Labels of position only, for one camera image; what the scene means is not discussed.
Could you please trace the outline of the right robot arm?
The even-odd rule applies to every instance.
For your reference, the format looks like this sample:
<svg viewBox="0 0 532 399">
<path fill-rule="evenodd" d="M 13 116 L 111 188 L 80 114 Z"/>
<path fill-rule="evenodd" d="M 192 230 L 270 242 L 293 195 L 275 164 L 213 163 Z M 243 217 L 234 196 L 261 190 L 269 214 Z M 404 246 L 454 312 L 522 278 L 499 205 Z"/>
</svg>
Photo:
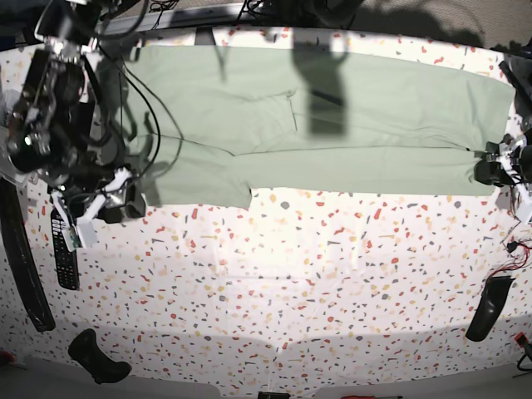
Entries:
<svg viewBox="0 0 532 399">
<path fill-rule="evenodd" d="M 111 120 L 101 84 L 88 60 L 104 41 L 123 33 L 106 25 L 132 1 L 51 1 L 35 27 L 43 43 L 1 124 L 1 176 L 25 185 L 44 180 L 59 214 L 68 251 L 96 243 L 94 219 L 106 212 L 140 217 L 145 202 L 135 188 L 141 173 L 126 161 L 124 136 Z"/>
</svg>

